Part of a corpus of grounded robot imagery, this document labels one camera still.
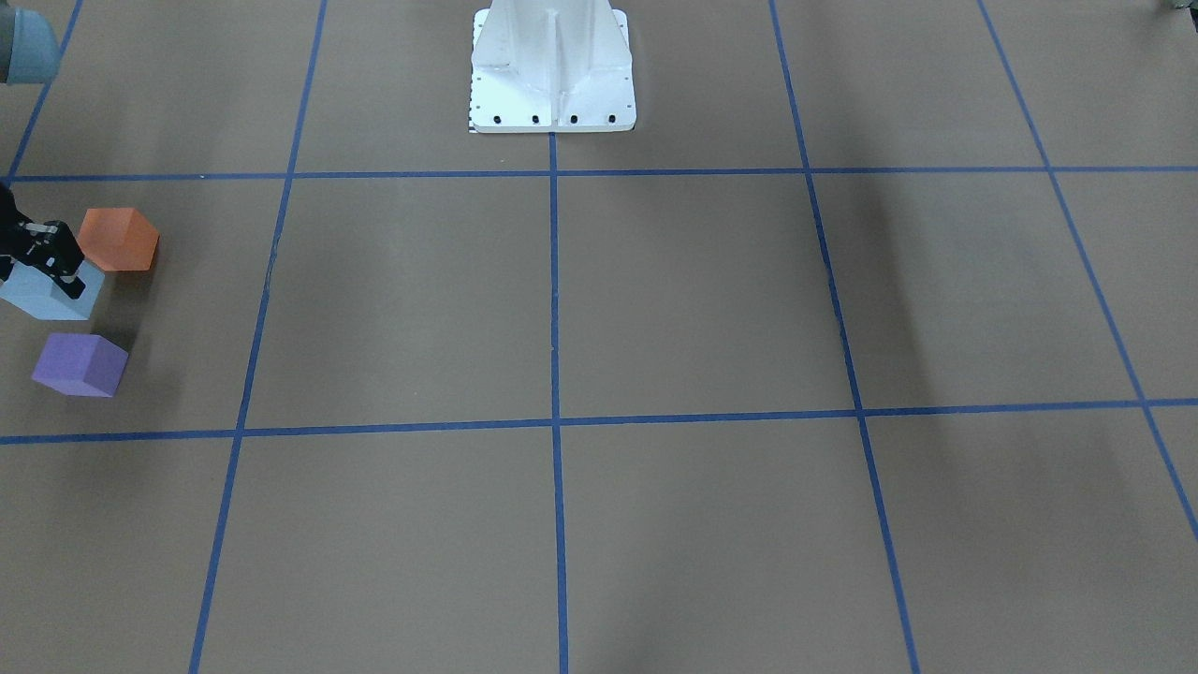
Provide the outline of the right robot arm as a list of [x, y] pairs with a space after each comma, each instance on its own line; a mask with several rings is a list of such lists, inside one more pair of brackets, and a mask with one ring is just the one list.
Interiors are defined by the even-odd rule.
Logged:
[[[44, 84], [56, 77], [61, 54], [52, 23], [34, 11], [1, 4], [1, 80], [5, 85]], [[35, 221], [18, 208], [8, 184], [1, 186], [1, 278], [17, 265], [52, 278], [72, 300], [86, 284], [79, 278], [84, 253], [63, 221]]]

